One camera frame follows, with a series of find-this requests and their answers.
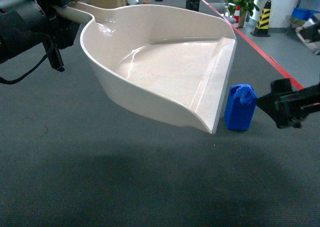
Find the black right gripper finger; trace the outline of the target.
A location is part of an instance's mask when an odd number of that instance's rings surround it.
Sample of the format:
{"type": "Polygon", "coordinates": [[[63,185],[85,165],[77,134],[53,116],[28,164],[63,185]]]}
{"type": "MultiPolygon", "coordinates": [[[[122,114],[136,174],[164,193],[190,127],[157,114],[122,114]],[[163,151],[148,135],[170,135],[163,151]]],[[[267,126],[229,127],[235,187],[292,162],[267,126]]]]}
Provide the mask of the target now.
{"type": "Polygon", "coordinates": [[[314,55],[320,54],[320,23],[297,27],[296,35],[314,55]]]}
{"type": "Polygon", "coordinates": [[[320,110],[320,85],[294,91],[290,79],[270,84],[270,93],[259,97],[256,105],[276,123],[279,129],[302,127],[302,121],[320,110]]]}

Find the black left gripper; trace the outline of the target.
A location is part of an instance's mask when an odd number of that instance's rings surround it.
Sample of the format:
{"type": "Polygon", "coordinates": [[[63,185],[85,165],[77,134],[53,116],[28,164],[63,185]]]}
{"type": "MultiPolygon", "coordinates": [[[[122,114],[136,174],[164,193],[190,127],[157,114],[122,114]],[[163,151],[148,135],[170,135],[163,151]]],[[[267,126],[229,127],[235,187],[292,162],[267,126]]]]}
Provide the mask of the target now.
{"type": "Polygon", "coordinates": [[[79,24],[63,18],[58,15],[55,7],[66,7],[71,3],[79,0],[35,0],[44,11],[48,18],[51,32],[54,37],[53,42],[48,40],[43,42],[43,47],[47,53],[47,57],[51,67],[58,71],[64,72],[64,63],[60,54],[60,50],[71,47],[74,44],[79,24]]]}

